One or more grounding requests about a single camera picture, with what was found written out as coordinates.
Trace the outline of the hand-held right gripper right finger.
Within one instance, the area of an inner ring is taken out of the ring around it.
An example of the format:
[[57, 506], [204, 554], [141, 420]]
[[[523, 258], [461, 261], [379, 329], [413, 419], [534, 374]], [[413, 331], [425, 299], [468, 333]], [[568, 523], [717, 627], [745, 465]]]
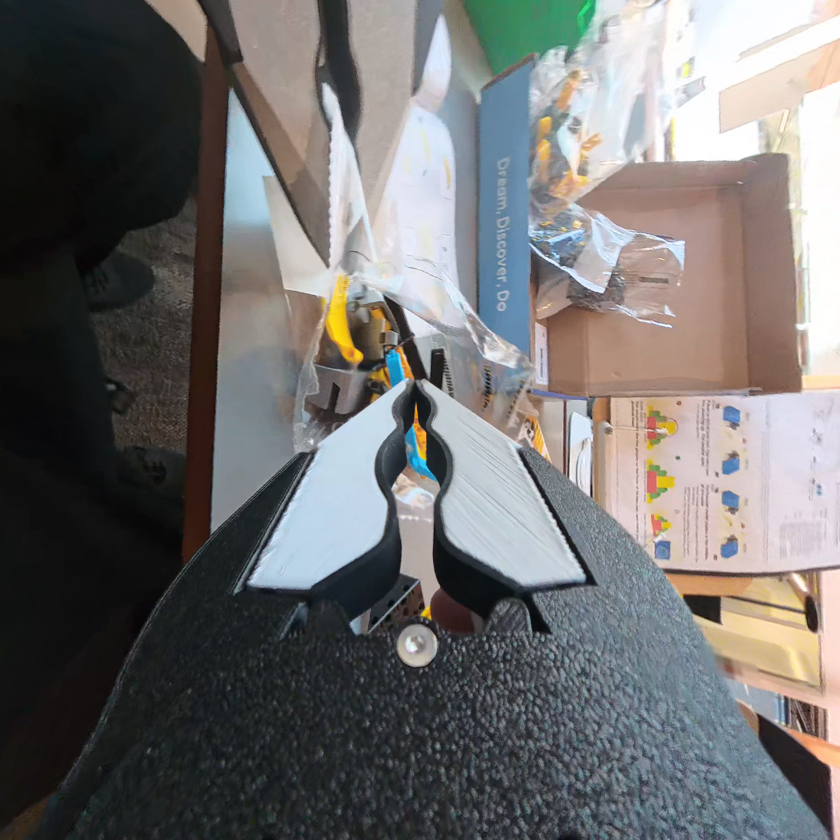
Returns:
[[416, 385], [416, 412], [439, 486], [433, 558], [447, 594], [488, 618], [501, 600], [586, 585], [528, 451], [428, 381]]

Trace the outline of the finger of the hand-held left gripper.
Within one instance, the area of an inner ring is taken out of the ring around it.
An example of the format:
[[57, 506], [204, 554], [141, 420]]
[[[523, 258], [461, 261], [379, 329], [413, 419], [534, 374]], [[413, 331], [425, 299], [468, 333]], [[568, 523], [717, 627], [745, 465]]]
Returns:
[[396, 156], [415, 75], [416, 1], [349, 1], [349, 46], [359, 90], [345, 123], [370, 215], [377, 214]]
[[230, 3], [234, 81], [309, 242], [329, 263], [329, 147], [338, 113], [355, 139], [361, 83], [345, 1]]

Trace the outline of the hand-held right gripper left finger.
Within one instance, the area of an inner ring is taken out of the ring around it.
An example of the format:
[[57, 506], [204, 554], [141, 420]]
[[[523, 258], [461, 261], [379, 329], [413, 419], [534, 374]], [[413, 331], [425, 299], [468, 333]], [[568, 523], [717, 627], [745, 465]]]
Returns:
[[333, 602], [352, 620], [393, 588], [402, 561], [393, 486], [414, 408], [405, 380], [305, 458], [248, 569], [248, 590]]

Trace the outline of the yellow black brick assembly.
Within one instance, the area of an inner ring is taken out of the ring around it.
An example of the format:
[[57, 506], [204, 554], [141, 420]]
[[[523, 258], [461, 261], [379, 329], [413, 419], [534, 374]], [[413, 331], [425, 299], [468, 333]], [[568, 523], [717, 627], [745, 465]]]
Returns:
[[365, 633], [400, 632], [405, 625], [430, 616], [420, 579], [401, 573], [393, 588], [371, 607]]

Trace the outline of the clear bag yellow gear parts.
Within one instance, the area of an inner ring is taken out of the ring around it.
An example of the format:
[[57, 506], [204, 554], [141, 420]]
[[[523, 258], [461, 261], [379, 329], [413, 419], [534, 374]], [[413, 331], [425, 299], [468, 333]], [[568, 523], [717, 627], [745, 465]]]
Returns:
[[545, 53], [530, 81], [532, 200], [577, 203], [639, 160], [669, 104], [666, 2], [595, 2], [573, 48]]

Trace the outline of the blue cardboard kit box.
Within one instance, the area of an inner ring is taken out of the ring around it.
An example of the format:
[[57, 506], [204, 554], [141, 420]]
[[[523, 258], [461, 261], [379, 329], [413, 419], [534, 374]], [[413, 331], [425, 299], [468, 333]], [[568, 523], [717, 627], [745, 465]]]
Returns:
[[[529, 56], [481, 90], [477, 299], [486, 326], [525, 354], [538, 320], [528, 238]], [[546, 320], [549, 389], [568, 396], [798, 392], [789, 157], [630, 164], [584, 207], [686, 246], [675, 317], [566, 308]]]

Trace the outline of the grey desk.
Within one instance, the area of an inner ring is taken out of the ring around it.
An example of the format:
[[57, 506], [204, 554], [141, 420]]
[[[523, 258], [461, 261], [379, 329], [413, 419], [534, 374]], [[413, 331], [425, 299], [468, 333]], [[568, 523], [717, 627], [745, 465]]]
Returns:
[[[418, 2], [413, 92], [419, 81], [422, 60], [429, 47], [431, 30], [437, 15], [440, 14], [439, 6], [437, 2]], [[291, 222], [286, 225], [293, 234], [299, 234], [299, 238], [302, 239], [302, 244], [294, 239], [290, 246], [283, 249], [282, 254], [300, 257], [306, 256], [307, 252], [311, 251], [316, 260], [316, 269], [322, 271], [328, 267], [329, 263], [325, 264], [316, 253], [291, 209], [237, 92], [233, 64], [223, 62], [223, 65], [230, 77], [229, 85], [234, 91], [241, 113], [240, 118], [234, 121], [234, 132], [229, 133], [227, 138], [229, 140], [251, 138], [251, 142], [245, 144], [246, 149], [255, 151], [256, 147], [260, 147], [258, 156], [262, 165], [258, 168], [258, 174], [263, 175], [271, 170], [271, 174], [276, 179], [276, 185], [279, 186], [280, 193], [289, 206]], [[288, 495], [284, 496], [283, 491], [274, 484], [274, 481], [275, 476], [281, 475], [280, 468], [291, 459], [292, 413], [295, 407], [298, 376], [305, 357], [304, 353], [307, 352], [308, 340], [312, 336], [314, 322], [320, 313], [320, 306], [315, 301], [305, 303], [302, 320], [293, 319], [292, 316], [296, 313], [285, 303], [288, 289], [280, 271], [280, 259], [274, 258], [271, 264], [260, 262], [261, 259], [268, 258], [268, 200], [265, 197], [257, 199], [257, 221], [254, 224], [247, 223], [245, 213], [238, 213], [237, 210], [235, 206], [233, 221], [230, 222], [228, 203], [224, 204], [223, 258], [225, 259], [228, 255], [229, 233], [234, 234], [234, 256], [244, 258], [245, 246], [256, 246], [255, 267], [269, 270], [267, 278], [270, 280], [270, 289], [258, 290], [256, 275], [253, 275], [252, 281], [245, 283], [243, 287], [233, 286], [230, 291], [222, 292], [221, 332], [217, 360], [212, 525], [215, 529], [224, 529], [227, 525], [233, 524], [232, 519], [226, 522], [222, 522], [221, 519], [222, 512], [227, 510], [222, 503], [226, 502], [230, 505], [235, 499], [234, 492], [228, 489], [228, 485], [233, 485], [236, 490], [244, 491], [246, 478], [252, 482], [263, 478], [268, 479], [269, 488], [272, 491], [268, 512], [263, 519], [259, 520], [259, 530], [254, 541], [246, 545], [245, 558], [234, 567], [238, 572], [238, 577], [234, 580], [234, 592], [255, 594], [263, 598], [273, 597], [276, 600], [289, 602], [293, 607], [310, 606], [311, 604], [297, 597], [250, 591], [246, 588], [246, 577], [280, 506], [288, 501], [297, 480], [301, 477], [306, 463], [305, 458], [308, 456], [308, 454], [297, 455], [292, 460], [288, 474]], [[574, 489], [570, 481], [563, 478], [541, 456], [525, 455], [525, 459], [587, 571], [587, 584], [537, 593], [524, 601], [540, 607], [542, 602], [551, 598], [557, 599], [559, 593], [564, 590], [596, 585], [596, 579], [592, 574], [595, 557], [584, 546], [583, 539], [576, 538], [572, 531], [567, 529], [572, 521], [563, 520], [564, 508], [560, 503], [559, 493], [562, 490], [568, 490], [571, 493], [571, 505], [578, 511], [592, 508], [593, 503], [584, 502], [581, 491]]]

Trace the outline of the instruction booklet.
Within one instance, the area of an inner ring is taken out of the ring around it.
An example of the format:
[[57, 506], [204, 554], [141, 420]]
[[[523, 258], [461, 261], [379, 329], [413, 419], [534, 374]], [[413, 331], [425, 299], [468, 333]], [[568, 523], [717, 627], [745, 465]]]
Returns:
[[438, 14], [374, 223], [377, 253], [403, 306], [443, 321], [459, 287], [455, 149], [438, 116], [452, 75], [445, 16]]

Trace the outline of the green plastic bin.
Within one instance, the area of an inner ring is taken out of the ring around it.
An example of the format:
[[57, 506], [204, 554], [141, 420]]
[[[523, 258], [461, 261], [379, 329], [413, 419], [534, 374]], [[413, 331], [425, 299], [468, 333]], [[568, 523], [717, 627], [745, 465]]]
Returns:
[[530, 54], [576, 47], [596, 1], [464, 1], [466, 14], [499, 74]]

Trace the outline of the person's black trouser legs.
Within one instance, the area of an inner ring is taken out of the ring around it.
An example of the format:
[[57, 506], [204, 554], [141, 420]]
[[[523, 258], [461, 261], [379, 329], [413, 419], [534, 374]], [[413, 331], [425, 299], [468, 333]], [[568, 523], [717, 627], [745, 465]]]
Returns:
[[146, 2], [2, 2], [2, 826], [48, 776], [31, 720], [115, 613], [180, 566], [183, 460], [121, 450], [91, 316], [147, 295], [124, 236], [177, 215], [202, 80]]

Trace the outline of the clear bag white label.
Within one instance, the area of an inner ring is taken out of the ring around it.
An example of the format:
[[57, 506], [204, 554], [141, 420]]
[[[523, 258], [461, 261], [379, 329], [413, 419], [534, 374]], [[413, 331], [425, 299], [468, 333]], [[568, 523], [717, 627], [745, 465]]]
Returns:
[[621, 227], [576, 204], [531, 222], [528, 235], [535, 319], [576, 308], [673, 327], [672, 304], [685, 270], [683, 240]]

